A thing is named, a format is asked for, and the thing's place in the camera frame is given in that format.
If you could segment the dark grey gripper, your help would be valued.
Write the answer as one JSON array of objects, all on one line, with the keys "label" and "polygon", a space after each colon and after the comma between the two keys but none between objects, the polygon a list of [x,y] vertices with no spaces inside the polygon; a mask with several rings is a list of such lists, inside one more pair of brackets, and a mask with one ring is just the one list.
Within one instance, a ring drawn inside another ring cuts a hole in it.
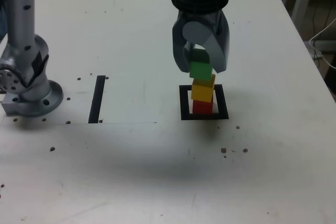
[{"label": "dark grey gripper", "polygon": [[209,63],[216,73],[227,68],[229,52],[229,26],[223,13],[194,15],[179,11],[172,28],[173,57],[182,72],[189,72],[190,64],[184,55],[186,43],[192,48],[200,46],[207,52]]}]

